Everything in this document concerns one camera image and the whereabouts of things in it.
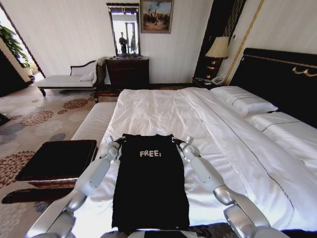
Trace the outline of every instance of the patterned carpet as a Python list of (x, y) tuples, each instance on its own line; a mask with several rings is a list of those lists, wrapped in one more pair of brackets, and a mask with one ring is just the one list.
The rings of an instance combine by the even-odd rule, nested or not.
[[(8, 193), (31, 188), (15, 176), (46, 141), (70, 140), (95, 101), (88, 90), (46, 90), (34, 86), (0, 98), (0, 112), (11, 119), (0, 126), (0, 199)], [(100, 102), (117, 98), (100, 97)], [(24, 237), (47, 204), (0, 204), (0, 238)]]

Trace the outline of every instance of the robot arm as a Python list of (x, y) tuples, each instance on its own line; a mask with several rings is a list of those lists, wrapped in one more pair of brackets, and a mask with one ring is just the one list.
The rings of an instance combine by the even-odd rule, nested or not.
[(65, 197), (54, 201), (33, 224), (26, 238), (65, 238), (76, 221), (73, 212), (79, 209), (86, 198), (99, 186), (110, 168), (110, 162), (118, 155), (121, 142), (107, 137), (108, 146), (101, 151), (100, 158), (94, 160), (76, 181), (74, 189)]
[(190, 161), (203, 186), (212, 192), (217, 200), (224, 205), (231, 205), (224, 210), (224, 216), (235, 234), (240, 238), (287, 238), (284, 233), (272, 228), (257, 206), (246, 196), (232, 191), (225, 184), (222, 176), (207, 160), (200, 157), (199, 149), (191, 145), (193, 138), (187, 137), (186, 142), (176, 138), (184, 157)]

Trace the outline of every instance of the chaise lounge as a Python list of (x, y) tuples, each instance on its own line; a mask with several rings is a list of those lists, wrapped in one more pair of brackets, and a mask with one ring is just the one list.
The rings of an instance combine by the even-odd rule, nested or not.
[[(44, 89), (89, 89), (95, 91), (95, 102), (98, 102), (97, 90), (106, 77), (105, 57), (90, 61), (87, 64), (70, 67), (70, 75), (53, 75), (35, 83), (43, 96)], [(91, 73), (91, 78), (83, 76)]]

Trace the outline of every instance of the picture frame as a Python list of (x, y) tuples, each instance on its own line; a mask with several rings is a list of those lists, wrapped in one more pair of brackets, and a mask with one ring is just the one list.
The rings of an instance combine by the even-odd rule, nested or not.
[(141, 33), (171, 33), (174, 0), (141, 0)]

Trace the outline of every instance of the green leaves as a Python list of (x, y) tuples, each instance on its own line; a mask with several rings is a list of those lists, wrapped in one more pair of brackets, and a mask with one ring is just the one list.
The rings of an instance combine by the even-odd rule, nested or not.
[(23, 50), (20, 47), (20, 43), (14, 38), (15, 35), (16, 34), (13, 31), (0, 24), (0, 37), (6, 46), (19, 62), (20, 59), (24, 59), (24, 63), (20, 62), (22, 67), (31, 68), (27, 56), (23, 53)]

